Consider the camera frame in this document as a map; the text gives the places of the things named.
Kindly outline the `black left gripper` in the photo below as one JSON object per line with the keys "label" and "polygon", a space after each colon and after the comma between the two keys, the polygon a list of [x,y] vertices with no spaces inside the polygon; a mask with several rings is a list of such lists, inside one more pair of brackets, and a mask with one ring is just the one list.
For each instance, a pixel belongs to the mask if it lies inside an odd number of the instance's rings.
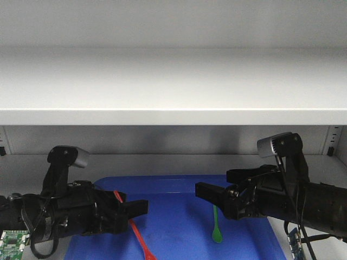
{"label": "black left gripper", "polygon": [[41,196],[43,214],[41,236],[119,234],[127,230],[127,217],[148,213],[148,200],[124,202],[122,205],[112,191],[96,188],[90,181],[71,184],[43,184]]}

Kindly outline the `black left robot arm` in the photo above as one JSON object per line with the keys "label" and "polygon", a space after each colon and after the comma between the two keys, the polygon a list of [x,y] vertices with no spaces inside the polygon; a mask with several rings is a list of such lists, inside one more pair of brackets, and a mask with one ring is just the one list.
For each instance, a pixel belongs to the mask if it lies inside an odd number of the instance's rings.
{"label": "black left robot arm", "polygon": [[29,230],[41,243],[73,235],[119,234],[128,221],[147,214],[147,200],[127,201],[120,194],[97,188],[90,181],[75,181],[59,197],[15,194],[1,197],[1,230]]}

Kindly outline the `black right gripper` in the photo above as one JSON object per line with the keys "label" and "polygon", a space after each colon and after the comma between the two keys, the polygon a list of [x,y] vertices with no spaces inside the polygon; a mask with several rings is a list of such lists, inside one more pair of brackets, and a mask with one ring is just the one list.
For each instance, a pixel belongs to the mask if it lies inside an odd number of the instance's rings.
{"label": "black right gripper", "polygon": [[199,182],[195,196],[217,206],[227,219],[274,217],[297,220],[295,195],[283,169],[275,165],[231,169],[226,172],[227,188]]}

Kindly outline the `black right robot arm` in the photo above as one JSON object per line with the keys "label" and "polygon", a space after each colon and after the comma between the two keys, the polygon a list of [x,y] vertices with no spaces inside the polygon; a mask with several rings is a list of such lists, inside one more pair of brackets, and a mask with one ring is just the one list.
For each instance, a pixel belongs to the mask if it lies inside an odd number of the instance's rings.
{"label": "black right robot arm", "polygon": [[229,170],[226,176],[230,186],[199,182],[195,195],[227,219],[273,217],[346,239],[346,189],[306,182],[285,192],[275,165]]}

